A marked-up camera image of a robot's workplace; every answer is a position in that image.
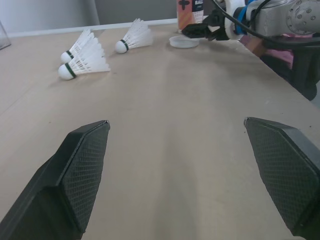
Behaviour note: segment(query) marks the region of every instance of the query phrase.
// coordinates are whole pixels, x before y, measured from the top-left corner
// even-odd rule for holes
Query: small white dish
[[[179,49],[190,49],[199,45],[199,39],[192,39],[186,36],[174,36],[169,39],[170,45]]]

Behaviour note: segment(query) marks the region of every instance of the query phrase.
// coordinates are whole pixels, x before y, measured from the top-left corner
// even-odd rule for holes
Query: black cable
[[[320,41],[313,41],[313,42],[281,42],[272,39],[271,37],[264,36],[260,33],[257,33],[256,31],[250,29],[246,25],[244,25],[242,22],[235,19],[233,16],[230,16],[223,8],[216,2],[216,0],[211,0],[212,3],[215,5],[216,9],[221,12],[223,16],[225,16],[227,19],[229,19],[234,24],[239,25],[242,29],[244,29],[247,33],[251,34],[252,36],[255,36],[259,39],[266,40],[268,42],[274,43],[274,44],[280,44],[280,45],[287,45],[287,46],[296,46],[296,47],[307,47],[307,46],[313,46],[313,45],[320,45]]]
[[[257,9],[254,11],[254,14],[252,15],[251,19],[250,19],[250,25],[252,26],[254,21],[256,20],[256,17],[258,15],[258,13],[261,11],[261,9],[270,2],[271,0],[264,0],[258,7]]]

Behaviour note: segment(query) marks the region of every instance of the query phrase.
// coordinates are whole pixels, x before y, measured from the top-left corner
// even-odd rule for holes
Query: shuttlecock
[[[71,49],[62,53],[61,62],[64,64],[69,63],[75,57],[75,55],[82,50],[84,45],[94,38],[95,35],[90,31],[90,29],[84,30]]]
[[[154,42],[153,35],[148,25],[139,19],[134,20],[124,38],[115,45],[118,54],[124,54],[130,49],[150,46]]]
[[[70,80],[82,74],[108,72],[110,68],[104,56],[105,52],[98,39],[93,38],[69,63],[59,67],[58,74],[62,79]]]

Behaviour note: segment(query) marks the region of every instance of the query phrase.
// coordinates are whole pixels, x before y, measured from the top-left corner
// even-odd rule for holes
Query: plastic container
[[[190,49],[199,45],[199,39],[191,39],[186,36],[174,36],[170,39],[170,45],[178,49]]]
[[[0,50],[11,45],[8,35],[0,22]]]

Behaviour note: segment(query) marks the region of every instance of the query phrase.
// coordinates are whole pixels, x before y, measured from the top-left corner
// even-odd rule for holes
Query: green band
[[[74,71],[72,71],[71,67],[69,66],[69,63],[65,64],[66,69],[68,69],[69,73],[72,75],[73,78],[75,78],[77,75],[75,75]]]
[[[129,47],[128,47],[128,44],[126,43],[126,41],[121,39],[121,42],[123,42],[123,44],[125,45],[126,50],[129,51]]]
[[[71,59],[74,59],[74,56],[72,55],[72,53],[69,50],[66,51],[66,53],[70,56]]]

